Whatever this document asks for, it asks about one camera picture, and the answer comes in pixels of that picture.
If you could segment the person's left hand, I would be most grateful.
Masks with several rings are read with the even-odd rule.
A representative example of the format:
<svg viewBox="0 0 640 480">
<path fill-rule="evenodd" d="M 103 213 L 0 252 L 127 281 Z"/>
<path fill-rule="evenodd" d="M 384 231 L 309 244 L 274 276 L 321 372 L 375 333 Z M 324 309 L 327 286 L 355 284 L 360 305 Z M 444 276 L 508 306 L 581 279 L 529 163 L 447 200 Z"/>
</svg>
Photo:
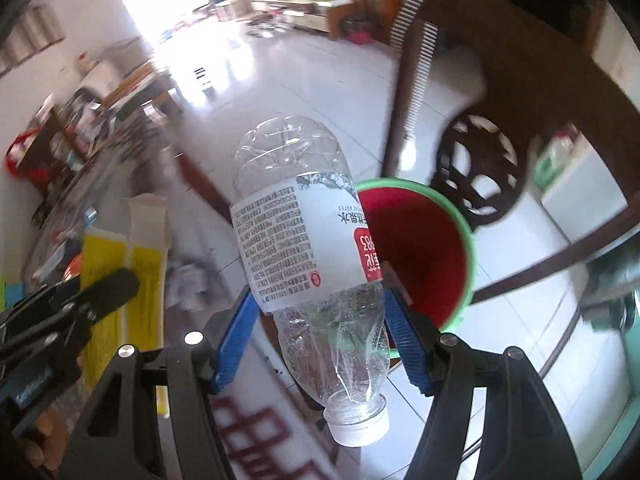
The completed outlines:
<svg viewBox="0 0 640 480">
<path fill-rule="evenodd" d="M 43 468 L 56 477 L 68 440 L 70 432 L 64 417 L 50 406 L 38 416 L 29 436 L 21 440 L 21 448 L 33 467 Z"/>
</svg>

